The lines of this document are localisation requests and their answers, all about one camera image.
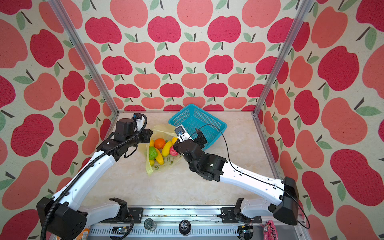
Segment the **green toy fruit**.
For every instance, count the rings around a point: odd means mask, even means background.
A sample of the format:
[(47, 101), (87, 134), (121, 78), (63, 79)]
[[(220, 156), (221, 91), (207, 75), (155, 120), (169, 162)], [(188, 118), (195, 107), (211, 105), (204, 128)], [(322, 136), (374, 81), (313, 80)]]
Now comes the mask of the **green toy fruit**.
[(149, 160), (154, 160), (158, 156), (158, 149), (153, 146), (149, 147)]

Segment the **yellow plastic avocado-print bag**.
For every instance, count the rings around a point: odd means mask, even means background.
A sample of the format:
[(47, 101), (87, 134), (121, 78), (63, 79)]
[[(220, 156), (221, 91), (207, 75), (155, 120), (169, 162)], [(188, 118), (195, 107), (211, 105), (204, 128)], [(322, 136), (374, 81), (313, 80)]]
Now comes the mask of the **yellow plastic avocado-print bag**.
[(169, 170), (182, 159), (174, 150), (177, 140), (174, 126), (157, 125), (150, 130), (153, 134), (150, 143), (145, 146), (146, 171), (149, 176)]

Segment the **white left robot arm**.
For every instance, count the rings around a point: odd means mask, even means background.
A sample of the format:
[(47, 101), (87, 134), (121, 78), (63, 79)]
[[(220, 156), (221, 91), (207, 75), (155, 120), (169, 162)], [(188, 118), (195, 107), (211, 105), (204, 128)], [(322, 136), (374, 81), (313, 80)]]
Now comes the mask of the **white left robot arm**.
[(75, 239), (85, 227), (103, 221), (133, 222), (129, 217), (127, 203), (112, 198), (107, 202), (90, 207), (82, 202), (101, 176), (112, 167), (128, 148), (148, 144), (153, 131), (141, 129), (132, 136), (106, 139), (97, 148), (91, 160), (81, 171), (53, 197), (43, 197), (37, 204), (42, 225), (41, 239), (52, 233), (63, 240)]

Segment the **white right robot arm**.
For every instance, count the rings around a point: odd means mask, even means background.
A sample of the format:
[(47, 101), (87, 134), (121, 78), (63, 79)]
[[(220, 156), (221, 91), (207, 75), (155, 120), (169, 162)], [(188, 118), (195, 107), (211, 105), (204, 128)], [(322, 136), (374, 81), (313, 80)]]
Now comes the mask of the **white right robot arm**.
[(182, 125), (175, 128), (175, 133), (178, 139), (174, 149), (189, 164), (190, 171), (207, 181), (231, 184), (263, 197), (270, 203), (268, 210), (275, 219), (291, 226), (298, 224), (299, 193), (294, 179), (268, 178), (245, 170), (228, 158), (205, 153), (207, 140), (199, 129), (195, 130), (195, 139)]

